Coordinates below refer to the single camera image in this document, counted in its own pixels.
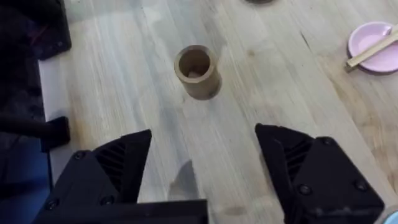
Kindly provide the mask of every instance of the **dark object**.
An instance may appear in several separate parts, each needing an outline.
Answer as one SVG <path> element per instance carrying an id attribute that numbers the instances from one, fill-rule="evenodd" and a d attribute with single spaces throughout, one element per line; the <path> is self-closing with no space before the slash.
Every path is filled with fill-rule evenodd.
<path id="1" fill-rule="evenodd" d="M 72 47 L 63 0 L 0 0 L 32 19 L 28 27 L 33 53 L 45 60 Z"/>
<path id="2" fill-rule="evenodd" d="M 151 138 L 146 130 L 76 152 L 34 223 L 208 223 L 206 200 L 137 203 Z"/>
<path id="3" fill-rule="evenodd" d="M 51 210 L 55 209 L 55 207 L 57 207 L 59 204 L 60 204 L 60 200 L 56 198 L 54 200 L 47 202 L 45 204 L 45 209 L 48 211 L 51 211 Z"/>
<path id="4" fill-rule="evenodd" d="M 371 224 L 384 210 L 332 138 L 262 124 L 256 134 L 286 224 Z"/>
<path id="5" fill-rule="evenodd" d="M 70 140 L 68 118 L 60 117 L 46 123 L 0 115 L 0 131 L 40 138 L 42 152 L 67 144 Z"/>

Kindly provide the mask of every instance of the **bolt head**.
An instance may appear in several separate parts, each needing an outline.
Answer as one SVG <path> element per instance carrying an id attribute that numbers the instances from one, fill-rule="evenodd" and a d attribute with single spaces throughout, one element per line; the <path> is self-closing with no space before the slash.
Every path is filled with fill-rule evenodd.
<path id="1" fill-rule="evenodd" d="M 324 138 L 323 143 L 327 146 L 331 146 L 333 144 L 332 138 Z"/>
<path id="2" fill-rule="evenodd" d="M 302 195 L 310 195 L 310 194 L 312 194 L 312 189 L 311 189 L 311 187 L 302 184 L 302 185 L 299 185 L 298 192 L 300 192 L 300 194 L 302 194 Z"/>
<path id="3" fill-rule="evenodd" d="M 80 160 L 85 156 L 84 152 L 76 152 L 75 155 L 73 156 L 74 159 Z"/>
<path id="4" fill-rule="evenodd" d="M 59 204 L 60 204 L 60 200 L 56 198 L 56 199 L 54 199 L 54 200 L 51 200 L 51 201 L 47 202 L 47 203 L 45 204 L 45 209 L 48 210 L 48 211 L 52 211 L 52 210 L 55 209 Z"/>
<path id="5" fill-rule="evenodd" d="M 362 192 L 368 191 L 368 185 L 367 185 L 366 182 L 363 181 L 363 180 L 356 180 L 356 181 L 354 182 L 354 186 L 355 186 L 355 188 L 356 188 L 358 191 L 362 191 Z"/>
<path id="6" fill-rule="evenodd" d="M 100 201 L 101 205 L 111 205 L 113 203 L 114 203 L 114 197 L 113 196 L 104 197 Z"/>

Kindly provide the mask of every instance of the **pink plate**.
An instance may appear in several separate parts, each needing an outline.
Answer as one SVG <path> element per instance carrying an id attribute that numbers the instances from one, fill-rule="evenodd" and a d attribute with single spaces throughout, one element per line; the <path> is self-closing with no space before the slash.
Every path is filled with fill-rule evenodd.
<path id="1" fill-rule="evenodd" d="M 349 38 L 348 50 L 351 56 L 356 56 L 385 38 L 393 25 L 386 22 L 370 22 L 358 27 Z M 367 59 L 361 66 L 374 72 L 393 72 L 398 70 L 398 42 L 388 46 L 373 57 Z"/>

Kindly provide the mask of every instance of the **wooden cup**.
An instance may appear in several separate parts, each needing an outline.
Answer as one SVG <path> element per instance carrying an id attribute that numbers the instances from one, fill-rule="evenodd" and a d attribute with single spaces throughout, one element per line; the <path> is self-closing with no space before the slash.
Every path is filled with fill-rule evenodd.
<path id="1" fill-rule="evenodd" d="M 216 59 L 205 46 L 184 48 L 174 61 L 174 70 L 187 93 L 197 100 L 212 98 L 221 87 Z"/>

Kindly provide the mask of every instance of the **wooden surface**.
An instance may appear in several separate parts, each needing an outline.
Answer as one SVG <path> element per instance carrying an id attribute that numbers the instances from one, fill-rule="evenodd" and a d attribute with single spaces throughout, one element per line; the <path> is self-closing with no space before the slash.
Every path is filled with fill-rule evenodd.
<path id="1" fill-rule="evenodd" d="M 207 198 L 212 223 L 283 223 L 256 123 L 332 136 L 387 206 L 398 198 L 398 76 L 347 73 L 346 44 L 396 0 L 66 0 L 73 48 L 40 63 L 47 119 L 70 118 L 72 151 L 151 128 L 141 202 Z M 197 101 L 174 74 L 184 47 L 218 57 L 223 84 Z"/>

